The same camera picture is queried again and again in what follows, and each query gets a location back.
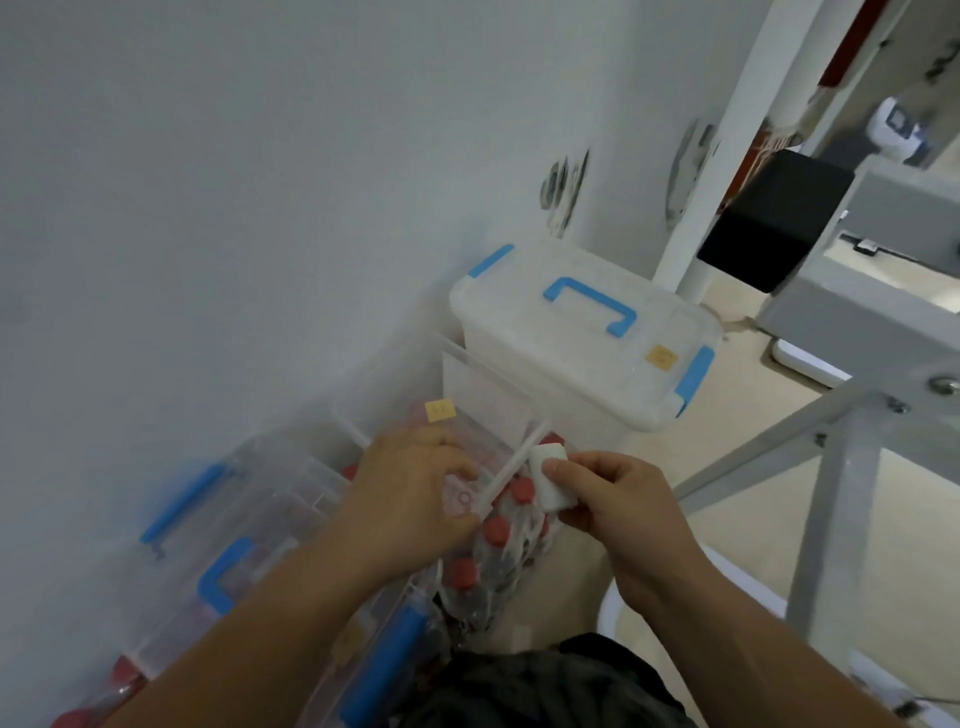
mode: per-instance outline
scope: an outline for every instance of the red object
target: red object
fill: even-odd
[[[477,585],[477,564],[469,556],[454,559],[450,564],[450,586],[458,592],[468,592]]]
[[[63,713],[50,724],[50,728],[91,728],[97,717],[93,708],[78,708]]]
[[[843,83],[843,78],[850,70],[853,59],[860,52],[860,48],[866,42],[870,31],[874,29],[888,2],[889,0],[864,0],[863,7],[853,19],[840,45],[837,46],[836,53],[833,54],[827,70],[820,78],[819,85],[836,88]]]
[[[520,505],[529,505],[534,502],[537,496],[537,489],[534,487],[534,481],[523,475],[515,475],[510,481],[510,492],[514,500]]]
[[[540,440],[541,445],[566,445],[566,440],[556,432],[548,432],[547,436]]]
[[[142,677],[139,668],[126,655],[121,655],[110,670],[110,684],[114,688],[126,688]]]
[[[483,537],[496,548],[503,548],[510,541],[510,522],[503,516],[490,516],[483,524]]]

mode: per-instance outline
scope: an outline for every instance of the red bottle cap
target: red bottle cap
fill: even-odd
[[[116,688],[126,688],[140,677],[140,670],[126,655],[120,655],[110,670],[110,684]]]
[[[483,537],[495,548],[503,548],[510,541],[510,522],[503,516],[490,516],[483,524]]]
[[[556,432],[548,432],[546,437],[540,440],[541,445],[566,445],[566,440]]]
[[[534,502],[537,496],[537,489],[534,487],[534,481],[523,475],[515,475],[510,481],[510,492],[514,500],[520,505],[529,505]]]
[[[468,592],[477,585],[477,564],[469,556],[454,559],[450,564],[450,586],[458,592]]]
[[[50,728],[91,728],[95,717],[93,708],[78,708],[57,716]]]

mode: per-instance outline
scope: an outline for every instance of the right hand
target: right hand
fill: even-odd
[[[578,452],[546,460],[543,474],[580,500],[560,520],[604,545],[634,611],[643,614],[672,588],[712,571],[659,468],[615,452]]]

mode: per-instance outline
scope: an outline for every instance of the metal leg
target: metal leg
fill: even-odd
[[[817,474],[786,622],[846,671],[860,596],[886,403],[857,406],[834,426]]]
[[[688,516],[819,455],[817,435],[867,397],[850,381],[764,430],[674,489]]]

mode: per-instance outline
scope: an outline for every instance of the storage box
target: storage box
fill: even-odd
[[[447,426],[479,465],[467,483],[447,477],[449,512],[487,515],[491,503],[549,431],[534,401],[439,334],[415,337],[338,387],[334,419],[361,448],[399,425]]]
[[[468,350],[532,393],[578,449],[678,417],[722,335],[703,308],[555,241],[499,249],[450,305]]]
[[[277,438],[256,439],[211,466],[117,566],[106,622],[121,651],[156,678],[287,551],[317,533],[347,487],[339,474]],[[353,616],[348,639],[331,648],[300,726],[333,724],[384,625],[415,586],[414,579],[395,582]],[[419,595],[420,602],[427,598]]]

